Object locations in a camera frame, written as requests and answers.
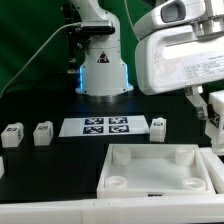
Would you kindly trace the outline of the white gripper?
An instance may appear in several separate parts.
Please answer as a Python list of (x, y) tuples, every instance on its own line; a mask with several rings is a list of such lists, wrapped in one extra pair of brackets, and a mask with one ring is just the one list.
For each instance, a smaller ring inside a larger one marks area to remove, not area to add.
[(187, 87), (198, 119), (207, 120), (201, 84), (224, 79), (224, 35), (197, 38), (191, 25), (158, 30), (138, 43), (135, 67), (144, 94)]

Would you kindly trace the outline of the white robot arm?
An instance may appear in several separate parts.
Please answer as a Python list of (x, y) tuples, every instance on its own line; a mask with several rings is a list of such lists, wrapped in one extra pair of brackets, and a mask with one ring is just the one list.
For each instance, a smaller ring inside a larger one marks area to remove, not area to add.
[[(183, 89), (198, 118), (209, 107), (197, 87), (224, 79), (224, 0), (145, 0), (154, 8), (134, 25), (138, 86), (146, 95)], [(131, 91), (121, 58), (120, 22), (98, 0), (70, 0), (90, 36), (77, 92), (111, 99)]]

